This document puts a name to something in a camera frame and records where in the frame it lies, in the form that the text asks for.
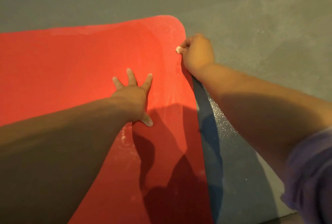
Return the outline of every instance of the white object in hand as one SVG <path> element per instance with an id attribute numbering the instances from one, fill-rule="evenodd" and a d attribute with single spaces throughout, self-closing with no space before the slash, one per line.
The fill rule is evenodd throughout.
<path id="1" fill-rule="evenodd" d="M 180 53 L 181 46 L 178 46 L 175 50 L 177 53 Z"/>

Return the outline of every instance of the purple sleeve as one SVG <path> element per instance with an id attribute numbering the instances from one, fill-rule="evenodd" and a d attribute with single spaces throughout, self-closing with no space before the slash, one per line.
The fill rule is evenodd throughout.
<path id="1" fill-rule="evenodd" d="M 307 224 L 332 223 L 332 127 L 300 142 L 288 157 L 282 200 Z"/>

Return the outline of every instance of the concrete surface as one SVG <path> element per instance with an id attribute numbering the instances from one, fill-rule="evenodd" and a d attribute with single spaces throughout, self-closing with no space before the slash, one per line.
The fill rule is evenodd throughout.
<path id="1" fill-rule="evenodd" d="M 218 62 L 332 100 L 332 0 L 0 0 L 0 32 L 160 14 L 177 17 L 188 35 L 209 37 Z M 216 222 L 252 224 L 291 213 L 279 199 L 282 183 L 213 101 L 206 106 L 202 90 L 195 83 Z M 210 131 L 212 116 L 217 128 Z"/>

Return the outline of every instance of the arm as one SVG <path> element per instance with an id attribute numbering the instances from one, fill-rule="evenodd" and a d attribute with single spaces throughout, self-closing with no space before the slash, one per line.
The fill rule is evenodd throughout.
<path id="1" fill-rule="evenodd" d="M 332 125 L 331 103 L 215 64 L 212 45 L 202 35 L 181 47 L 185 67 L 281 179 L 295 145 Z"/>
<path id="2" fill-rule="evenodd" d="M 137 87 L 117 78 L 110 97 L 0 127 L 0 216 L 4 223 L 67 223 L 95 180 L 121 128 L 152 125 L 144 112 L 148 75 Z"/>

